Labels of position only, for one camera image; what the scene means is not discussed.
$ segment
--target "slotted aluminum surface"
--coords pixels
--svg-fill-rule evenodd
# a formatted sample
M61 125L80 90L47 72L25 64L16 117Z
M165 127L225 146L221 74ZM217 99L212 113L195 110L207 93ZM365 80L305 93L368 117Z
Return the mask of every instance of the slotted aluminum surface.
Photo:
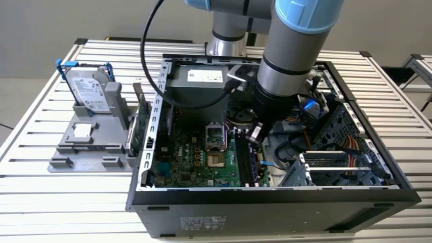
M204 54L204 46L196 44L148 43L145 50L153 77L163 53ZM251 57L261 53L263 48L248 50ZM89 40L73 46L65 59L88 64L111 61L128 103L137 102L135 82L143 83L147 100L153 99L140 67L139 43ZM319 60L333 62L423 202L356 234L219 237L195 242L432 242L431 125L373 59L357 52L321 51ZM1 242L157 242L137 215L124 211L131 173L47 171L73 114L71 106L72 95L56 72L0 149Z

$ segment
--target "case label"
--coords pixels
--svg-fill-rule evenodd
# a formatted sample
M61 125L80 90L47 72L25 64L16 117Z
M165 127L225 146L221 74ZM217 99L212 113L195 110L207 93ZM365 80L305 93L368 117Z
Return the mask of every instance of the case label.
M221 230L227 216L180 217L181 230Z
M223 71L191 69L188 71L188 82L223 83Z

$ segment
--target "power supply label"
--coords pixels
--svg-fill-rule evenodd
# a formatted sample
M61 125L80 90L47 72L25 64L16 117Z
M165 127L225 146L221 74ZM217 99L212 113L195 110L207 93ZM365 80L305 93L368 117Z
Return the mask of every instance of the power supply label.
M99 81L93 78L76 77L72 79L72 82L84 106L95 113L109 111Z
M181 230L221 230L227 216L180 217Z
M191 69L188 71L188 82L223 83L223 71Z

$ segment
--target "open computer tower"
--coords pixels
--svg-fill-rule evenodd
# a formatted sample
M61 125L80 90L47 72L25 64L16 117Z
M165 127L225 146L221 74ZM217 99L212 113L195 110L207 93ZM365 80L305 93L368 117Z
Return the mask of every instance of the open computer tower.
M259 64L164 55L156 84L176 101L205 103L236 65ZM127 206L151 237L357 232L420 202L335 66L316 62L311 75L327 114L305 132L293 110L260 147L244 138L253 81L203 110L156 95Z

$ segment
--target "motherboard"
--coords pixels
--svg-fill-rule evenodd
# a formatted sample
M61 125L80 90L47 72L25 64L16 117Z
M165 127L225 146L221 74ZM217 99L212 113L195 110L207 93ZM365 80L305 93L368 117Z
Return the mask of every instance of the motherboard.
M249 147L241 131L211 124L176 128L172 153L157 163L156 187L268 186L260 148Z

